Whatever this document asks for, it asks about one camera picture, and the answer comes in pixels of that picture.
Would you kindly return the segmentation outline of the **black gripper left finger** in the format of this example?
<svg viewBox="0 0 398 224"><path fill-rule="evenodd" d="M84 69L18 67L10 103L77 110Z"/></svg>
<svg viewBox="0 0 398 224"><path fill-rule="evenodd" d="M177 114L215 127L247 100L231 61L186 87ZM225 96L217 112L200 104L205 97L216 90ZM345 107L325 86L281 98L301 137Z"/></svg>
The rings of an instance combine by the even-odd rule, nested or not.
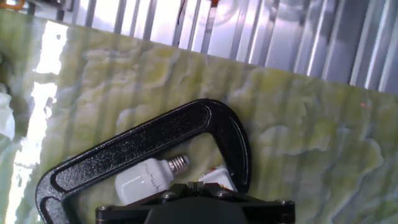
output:
<svg viewBox="0 0 398 224"><path fill-rule="evenodd" d="M196 182L174 184L161 191L129 205L102 205L95 210L95 224L122 222L144 222L149 212L158 205L166 205L196 193Z"/></svg>

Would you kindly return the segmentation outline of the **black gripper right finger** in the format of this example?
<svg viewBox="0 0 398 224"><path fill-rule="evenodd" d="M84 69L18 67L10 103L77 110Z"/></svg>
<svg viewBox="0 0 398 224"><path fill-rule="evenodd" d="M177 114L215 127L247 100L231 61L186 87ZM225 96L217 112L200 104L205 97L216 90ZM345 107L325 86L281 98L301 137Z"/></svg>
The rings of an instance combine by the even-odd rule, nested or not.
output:
<svg viewBox="0 0 398 224"><path fill-rule="evenodd" d="M222 187L217 183L196 183L199 197L208 197L220 204L233 220L244 218L248 223L295 223L295 202L291 200L263 201L246 194Z"/></svg>

